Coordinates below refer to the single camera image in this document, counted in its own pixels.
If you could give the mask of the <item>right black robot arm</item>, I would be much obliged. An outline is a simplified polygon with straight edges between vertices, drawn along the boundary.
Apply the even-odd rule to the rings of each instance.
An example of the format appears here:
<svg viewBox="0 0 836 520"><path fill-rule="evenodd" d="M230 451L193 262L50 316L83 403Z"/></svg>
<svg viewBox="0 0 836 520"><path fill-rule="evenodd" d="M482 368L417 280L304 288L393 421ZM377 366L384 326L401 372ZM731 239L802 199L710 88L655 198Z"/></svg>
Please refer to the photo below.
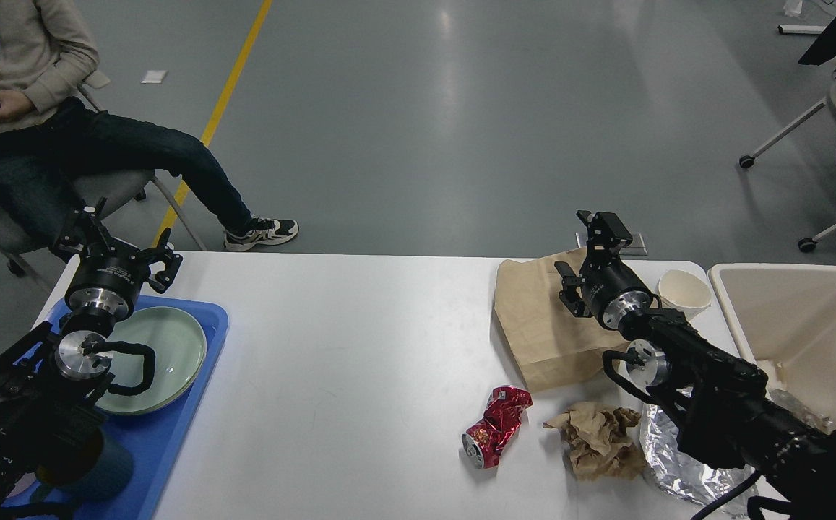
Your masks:
<svg viewBox="0 0 836 520"><path fill-rule="evenodd" d="M586 226L579 270L566 262L559 300L576 317L592 317L628 340L605 351L603 371L633 397L659 406L676 426L676 447L715 469L754 473L699 511L708 516L764 478L780 499L755 495L751 519L765 511L790 519L836 519L836 429L824 433L767 398L767 374L699 335L684 313L661 299L622 262L632 234L612 212L577 211Z"/></svg>

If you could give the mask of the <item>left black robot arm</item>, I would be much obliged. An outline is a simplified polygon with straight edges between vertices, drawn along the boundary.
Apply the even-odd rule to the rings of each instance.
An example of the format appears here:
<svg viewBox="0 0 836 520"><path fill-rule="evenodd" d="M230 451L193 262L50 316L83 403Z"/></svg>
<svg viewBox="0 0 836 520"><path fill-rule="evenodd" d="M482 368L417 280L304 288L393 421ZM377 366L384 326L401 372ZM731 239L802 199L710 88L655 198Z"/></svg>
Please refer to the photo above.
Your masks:
<svg viewBox="0 0 836 520"><path fill-rule="evenodd" d="M153 349L110 335L132 315L144 284L169 289L183 257L170 246L170 228L147 249L111 236L100 221L104 204L71 211L50 246L57 256L79 256L67 315L58 325L39 323L0 355L0 519L71 519L64 503L4 501L27 473L80 467L105 421L97 401L106 393L138 395L155 378Z"/></svg>

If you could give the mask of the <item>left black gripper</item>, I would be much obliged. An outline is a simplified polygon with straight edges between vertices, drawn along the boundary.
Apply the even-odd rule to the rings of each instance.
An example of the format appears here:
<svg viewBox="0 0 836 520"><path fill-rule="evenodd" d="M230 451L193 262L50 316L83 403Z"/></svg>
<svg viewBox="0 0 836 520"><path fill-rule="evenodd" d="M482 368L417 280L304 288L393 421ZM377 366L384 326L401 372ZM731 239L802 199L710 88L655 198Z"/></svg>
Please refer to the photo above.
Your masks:
<svg viewBox="0 0 836 520"><path fill-rule="evenodd" d="M112 246L100 219L107 201L101 197L94 207L71 211L51 244L51 253L64 262L81 256L64 297L68 322L124 321L134 312L145 282L154 292L166 293L183 263L169 241L169 227L153 247Z"/></svg>

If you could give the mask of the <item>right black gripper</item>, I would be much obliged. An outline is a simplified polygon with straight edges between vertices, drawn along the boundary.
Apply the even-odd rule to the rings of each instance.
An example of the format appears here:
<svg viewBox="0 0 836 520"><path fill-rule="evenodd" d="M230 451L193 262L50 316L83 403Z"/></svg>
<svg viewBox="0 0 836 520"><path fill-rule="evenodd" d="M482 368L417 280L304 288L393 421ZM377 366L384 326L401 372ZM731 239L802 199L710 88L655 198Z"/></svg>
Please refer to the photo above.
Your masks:
<svg viewBox="0 0 836 520"><path fill-rule="evenodd" d="M635 332L655 294L620 260L620 251L634 240L632 234L613 212L577 210L577 218L587 230L587 254L579 275L568 263L554 262L561 279L560 302L573 316L593 317L604 329Z"/></svg>

